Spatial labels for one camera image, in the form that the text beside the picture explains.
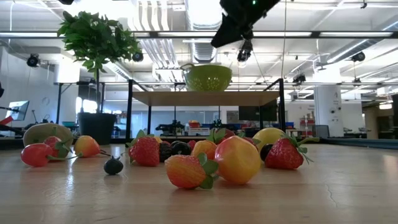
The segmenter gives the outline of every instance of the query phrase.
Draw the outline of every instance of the blackberry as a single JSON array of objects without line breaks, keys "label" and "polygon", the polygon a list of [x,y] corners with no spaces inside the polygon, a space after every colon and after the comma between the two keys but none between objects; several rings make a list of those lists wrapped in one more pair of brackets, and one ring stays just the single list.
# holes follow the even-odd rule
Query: blackberry
[{"label": "blackberry", "polygon": [[261,152],[260,152],[260,157],[261,157],[262,161],[265,161],[272,146],[273,146],[272,144],[266,144],[265,146],[262,147]]},{"label": "blackberry", "polygon": [[162,142],[159,145],[159,159],[160,162],[164,162],[166,159],[168,159],[170,156],[172,156],[172,148],[169,144]]},{"label": "blackberry", "polygon": [[185,142],[178,142],[172,144],[172,155],[186,155],[189,156],[191,154],[191,147]]}]

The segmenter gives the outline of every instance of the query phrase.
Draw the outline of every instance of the potted plant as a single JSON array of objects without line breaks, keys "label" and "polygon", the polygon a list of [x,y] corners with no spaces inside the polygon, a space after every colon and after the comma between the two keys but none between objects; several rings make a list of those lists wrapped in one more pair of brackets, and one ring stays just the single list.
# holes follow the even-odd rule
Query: potted plant
[{"label": "potted plant", "polygon": [[64,35],[65,50],[72,50],[76,60],[83,62],[88,72],[94,74],[97,86],[97,113],[79,113],[78,120],[82,135],[89,135],[98,144],[109,144],[116,116],[100,113],[100,72],[106,73],[103,65],[119,60],[132,60],[141,53],[138,41],[132,32],[124,30],[119,21],[106,16],[80,12],[77,16],[63,12],[65,20],[57,35]]}]

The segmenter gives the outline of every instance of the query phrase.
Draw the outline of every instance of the red tomato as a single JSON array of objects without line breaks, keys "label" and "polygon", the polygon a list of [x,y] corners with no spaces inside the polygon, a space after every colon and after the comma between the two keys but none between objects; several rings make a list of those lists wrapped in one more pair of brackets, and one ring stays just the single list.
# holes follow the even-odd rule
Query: red tomato
[{"label": "red tomato", "polygon": [[53,157],[58,157],[59,150],[55,149],[55,144],[57,142],[61,142],[61,139],[59,139],[58,137],[55,137],[55,136],[50,136],[47,139],[45,139],[43,142],[44,144],[51,147],[51,150],[52,150],[51,156],[53,156]]},{"label": "red tomato", "polygon": [[21,152],[22,161],[32,167],[43,167],[47,165],[47,156],[52,154],[51,147],[44,143],[31,144]]}]

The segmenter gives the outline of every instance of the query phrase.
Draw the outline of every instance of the tomato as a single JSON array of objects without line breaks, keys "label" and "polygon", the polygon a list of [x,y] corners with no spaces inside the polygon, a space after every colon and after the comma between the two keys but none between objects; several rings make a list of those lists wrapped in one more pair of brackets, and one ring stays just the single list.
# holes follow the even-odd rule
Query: tomato
[{"label": "tomato", "polygon": [[53,151],[51,147],[44,143],[30,144],[21,152],[22,161],[32,167],[43,167],[49,162],[48,156]]}]

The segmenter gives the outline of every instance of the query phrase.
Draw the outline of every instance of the wooden shelf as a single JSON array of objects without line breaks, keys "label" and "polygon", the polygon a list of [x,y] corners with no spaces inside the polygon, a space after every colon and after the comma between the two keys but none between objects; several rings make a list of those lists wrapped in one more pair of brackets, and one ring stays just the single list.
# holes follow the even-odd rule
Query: wooden shelf
[{"label": "wooden shelf", "polygon": [[278,98],[279,92],[148,91],[132,97],[148,106],[262,106]]}]

